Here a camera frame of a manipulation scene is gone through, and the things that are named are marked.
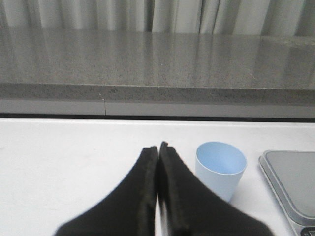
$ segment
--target white tabletop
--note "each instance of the white tabletop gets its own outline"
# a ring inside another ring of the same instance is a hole
[[[162,141],[193,172],[200,144],[239,148],[248,166],[231,204],[276,236],[294,235],[258,158],[267,149],[315,151],[314,123],[13,118],[0,119],[0,235],[52,236],[61,223],[110,193],[143,147]]]

